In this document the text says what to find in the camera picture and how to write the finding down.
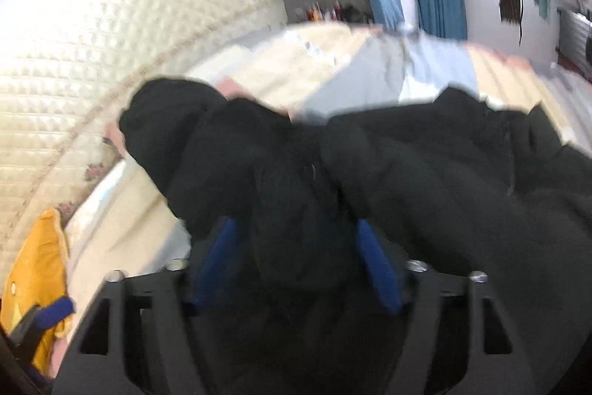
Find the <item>patchwork checkered quilt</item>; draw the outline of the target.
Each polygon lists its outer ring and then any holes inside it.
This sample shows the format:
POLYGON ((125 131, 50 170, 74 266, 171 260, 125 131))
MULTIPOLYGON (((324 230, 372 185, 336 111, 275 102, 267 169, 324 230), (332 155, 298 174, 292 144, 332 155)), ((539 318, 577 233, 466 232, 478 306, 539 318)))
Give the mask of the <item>patchwork checkered quilt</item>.
MULTIPOLYGON (((178 76, 300 116, 427 102, 454 85, 494 108, 542 105, 563 140, 591 148, 591 85, 580 74, 423 32, 392 35, 338 23, 264 30, 178 76)), ((93 190, 66 232, 72 243, 66 286, 77 316, 107 273, 153 273, 189 250, 188 235, 129 156, 93 190)))

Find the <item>cream quilted headboard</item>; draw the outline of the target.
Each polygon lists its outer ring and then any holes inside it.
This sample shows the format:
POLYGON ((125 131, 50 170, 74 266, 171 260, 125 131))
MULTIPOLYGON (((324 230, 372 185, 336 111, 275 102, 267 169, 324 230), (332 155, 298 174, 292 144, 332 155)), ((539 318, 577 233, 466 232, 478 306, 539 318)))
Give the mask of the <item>cream quilted headboard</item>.
POLYGON ((134 89, 180 76, 247 34, 281 27, 283 0, 83 0, 39 43, 1 51, 1 270, 8 273, 42 211, 64 220, 117 160, 106 123, 134 89))

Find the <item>grey hard suitcase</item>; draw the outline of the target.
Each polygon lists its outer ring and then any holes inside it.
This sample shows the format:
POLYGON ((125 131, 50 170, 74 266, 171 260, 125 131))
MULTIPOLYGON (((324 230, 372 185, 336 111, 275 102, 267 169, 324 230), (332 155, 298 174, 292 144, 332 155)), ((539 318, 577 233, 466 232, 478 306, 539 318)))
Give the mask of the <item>grey hard suitcase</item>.
POLYGON ((582 14, 560 8, 559 61, 591 80, 591 22, 582 14))

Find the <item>black puffer jacket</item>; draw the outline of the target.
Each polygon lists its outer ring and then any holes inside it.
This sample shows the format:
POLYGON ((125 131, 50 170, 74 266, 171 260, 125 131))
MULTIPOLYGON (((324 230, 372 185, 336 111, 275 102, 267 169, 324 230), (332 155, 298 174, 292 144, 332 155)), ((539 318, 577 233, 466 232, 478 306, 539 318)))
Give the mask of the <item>black puffer jacket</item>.
POLYGON ((590 392, 591 160, 541 107, 496 110, 448 88, 426 104, 297 121, 161 78, 134 94, 120 130, 192 248, 222 218, 238 225, 191 328, 212 393, 385 391, 407 316, 375 297, 361 220, 440 273, 489 276, 533 394, 590 392))

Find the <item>yellow crown pillow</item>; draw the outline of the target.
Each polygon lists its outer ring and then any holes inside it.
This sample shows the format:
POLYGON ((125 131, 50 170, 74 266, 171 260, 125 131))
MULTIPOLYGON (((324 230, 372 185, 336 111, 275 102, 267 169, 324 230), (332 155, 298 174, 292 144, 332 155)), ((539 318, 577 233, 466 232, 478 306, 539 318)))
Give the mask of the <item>yellow crown pillow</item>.
MULTIPOLYGON (((33 306, 45 308, 67 295, 67 261, 61 216, 50 208, 35 221, 6 279, 1 306, 1 326, 6 334, 14 331, 33 306)), ((72 322, 69 315, 43 335, 32 359, 41 374, 50 378, 57 374, 72 322)))

